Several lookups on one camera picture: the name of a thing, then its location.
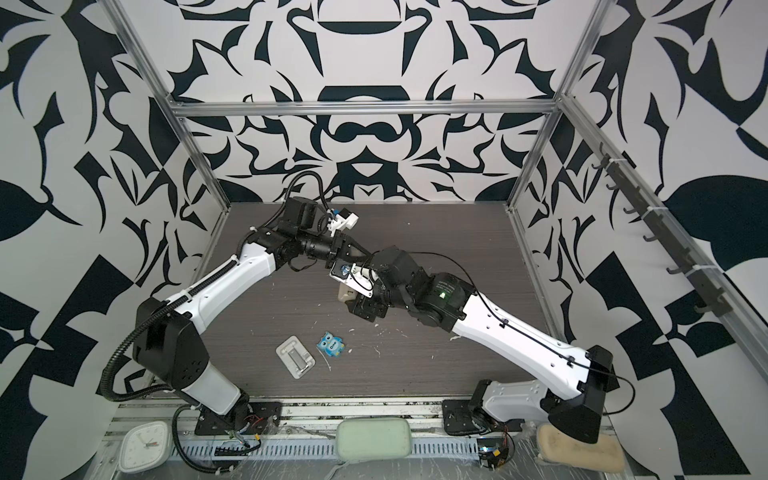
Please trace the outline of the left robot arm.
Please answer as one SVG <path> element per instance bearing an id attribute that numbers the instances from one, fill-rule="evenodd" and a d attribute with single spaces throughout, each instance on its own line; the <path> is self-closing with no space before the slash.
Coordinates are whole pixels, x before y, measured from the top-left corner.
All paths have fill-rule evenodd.
<path id="1" fill-rule="evenodd" d="M 236 252 L 187 289 L 148 300 L 137 311 L 133 359 L 193 406 L 233 421 L 247 396 L 212 363 L 202 339 L 213 321 L 256 283 L 305 256 L 327 265 L 349 256 L 347 230 L 359 218 L 303 197 L 289 199 L 275 219 L 252 227 Z"/>

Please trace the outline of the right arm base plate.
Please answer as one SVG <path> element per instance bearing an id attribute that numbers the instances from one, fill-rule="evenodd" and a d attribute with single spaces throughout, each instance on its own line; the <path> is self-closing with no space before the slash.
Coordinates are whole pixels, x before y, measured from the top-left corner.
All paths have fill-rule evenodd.
<path id="1" fill-rule="evenodd" d="M 473 416 L 468 400 L 447 399 L 441 402 L 442 425 L 449 436 L 480 435 L 485 425 Z"/>

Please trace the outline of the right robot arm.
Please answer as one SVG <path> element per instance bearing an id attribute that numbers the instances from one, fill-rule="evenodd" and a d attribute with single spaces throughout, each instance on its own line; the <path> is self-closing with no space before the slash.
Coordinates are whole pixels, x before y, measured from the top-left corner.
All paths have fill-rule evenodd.
<path id="1" fill-rule="evenodd" d="M 522 368 L 545 387 L 535 407 L 550 424 L 577 441 L 597 442 L 606 396 L 618 386 L 607 349 L 553 338 L 494 304 L 468 274 L 429 273 L 397 247 L 369 258 L 341 258 L 331 276 L 356 292 L 347 303 L 355 316 L 373 321 L 391 308 L 403 309 L 426 326 L 474 341 Z"/>

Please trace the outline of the white remote control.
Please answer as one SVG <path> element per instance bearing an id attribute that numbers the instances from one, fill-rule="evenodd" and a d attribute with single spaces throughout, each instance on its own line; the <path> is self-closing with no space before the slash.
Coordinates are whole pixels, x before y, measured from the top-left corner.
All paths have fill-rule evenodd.
<path id="1" fill-rule="evenodd" d="M 338 288 L 337 299 L 339 302 L 346 303 L 348 301 L 356 300 L 359 296 L 359 292 L 345 283 L 340 283 Z"/>

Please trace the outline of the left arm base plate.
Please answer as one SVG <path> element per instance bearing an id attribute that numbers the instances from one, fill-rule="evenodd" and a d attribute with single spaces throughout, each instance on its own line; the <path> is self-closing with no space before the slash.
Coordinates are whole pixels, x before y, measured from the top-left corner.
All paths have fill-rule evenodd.
<path id="1" fill-rule="evenodd" d="M 194 433 L 197 436 L 214 436 L 236 430 L 242 435 L 264 434 L 280 425 L 282 407 L 283 403 L 278 401 L 256 401 L 248 405 L 239 403 L 225 415 L 203 407 Z"/>

